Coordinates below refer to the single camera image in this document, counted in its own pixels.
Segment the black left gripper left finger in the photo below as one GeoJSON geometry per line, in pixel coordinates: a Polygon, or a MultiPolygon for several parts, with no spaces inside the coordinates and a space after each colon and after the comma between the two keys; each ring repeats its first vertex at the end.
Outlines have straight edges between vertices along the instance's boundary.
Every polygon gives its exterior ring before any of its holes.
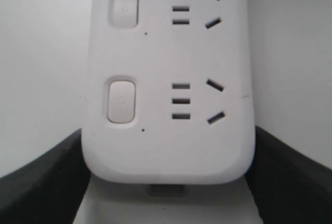
{"type": "Polygon", "coordinates": [[[90,178],[77,130],[1,177],[1,223],[73,223],[90,178]]]}

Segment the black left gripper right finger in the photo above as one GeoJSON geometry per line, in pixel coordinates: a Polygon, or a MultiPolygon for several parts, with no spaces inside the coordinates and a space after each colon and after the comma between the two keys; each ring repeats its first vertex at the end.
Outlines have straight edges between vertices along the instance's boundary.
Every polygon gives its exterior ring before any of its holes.
{"type": "Polygon", "coordinates": [[[256,127],[245,180],[263,223],[331,223],[331,169],[256,127]]]}

